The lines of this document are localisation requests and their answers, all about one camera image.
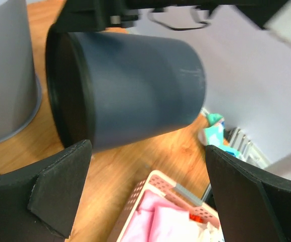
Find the grey bin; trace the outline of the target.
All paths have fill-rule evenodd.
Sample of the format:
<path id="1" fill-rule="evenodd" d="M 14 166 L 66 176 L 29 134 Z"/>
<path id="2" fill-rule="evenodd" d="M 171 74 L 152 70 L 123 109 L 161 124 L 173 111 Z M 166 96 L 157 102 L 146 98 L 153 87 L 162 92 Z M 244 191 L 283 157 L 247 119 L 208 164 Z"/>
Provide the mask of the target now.
<path id="1" fill-rule="evenodd" d="M 0 142 L 34 119 L 42 100 L 26 1 L 0 1 Z"/>

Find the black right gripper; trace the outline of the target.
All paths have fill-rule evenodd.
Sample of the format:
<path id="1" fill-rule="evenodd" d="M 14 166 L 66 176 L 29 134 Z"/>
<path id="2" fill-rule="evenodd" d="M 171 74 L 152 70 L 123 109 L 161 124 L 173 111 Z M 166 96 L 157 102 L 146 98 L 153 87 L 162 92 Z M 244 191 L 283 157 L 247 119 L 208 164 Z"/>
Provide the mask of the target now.
<path id="1" fill-rule="evenodd" d="M 59 33 L 100 32 L 107 28 L 130 28 L 139 20 L 139 10 L 126 1 L 64 1 L 52 29 Z"/>

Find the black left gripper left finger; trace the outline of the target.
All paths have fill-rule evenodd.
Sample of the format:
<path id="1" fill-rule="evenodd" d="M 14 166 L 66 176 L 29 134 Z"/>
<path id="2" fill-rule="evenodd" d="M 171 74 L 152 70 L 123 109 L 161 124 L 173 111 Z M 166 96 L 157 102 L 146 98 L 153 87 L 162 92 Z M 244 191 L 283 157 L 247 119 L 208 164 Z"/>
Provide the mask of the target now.
<path id="1" fill-rule="evenodd" d="M 89 140 L 0 174 L 0 241 L 69 238 L 92 155 Z"/>

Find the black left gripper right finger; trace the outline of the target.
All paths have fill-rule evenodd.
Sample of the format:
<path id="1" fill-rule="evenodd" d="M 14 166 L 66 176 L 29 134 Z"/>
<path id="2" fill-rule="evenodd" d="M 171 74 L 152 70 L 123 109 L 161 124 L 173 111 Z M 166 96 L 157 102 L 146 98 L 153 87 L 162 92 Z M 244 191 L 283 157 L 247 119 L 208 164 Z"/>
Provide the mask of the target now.
<path id="1" fill-rule="evenodd" d="M 291 241 L 291 180 L 213 145 L 205 160 L 225 241 Z"/>

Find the black round bin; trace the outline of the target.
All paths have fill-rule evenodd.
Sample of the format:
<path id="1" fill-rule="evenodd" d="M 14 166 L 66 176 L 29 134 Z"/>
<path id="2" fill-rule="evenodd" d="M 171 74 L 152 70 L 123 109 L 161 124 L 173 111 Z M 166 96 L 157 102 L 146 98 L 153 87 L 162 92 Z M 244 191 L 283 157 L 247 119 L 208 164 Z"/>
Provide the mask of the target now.
<path id="1" fill-rule="evenodd" d="M 100 152 L 181 129 L 205 99 L 202 62 L 177 39 L 51 29 L 45 70 L 65 147 L 89 140 Z"/>

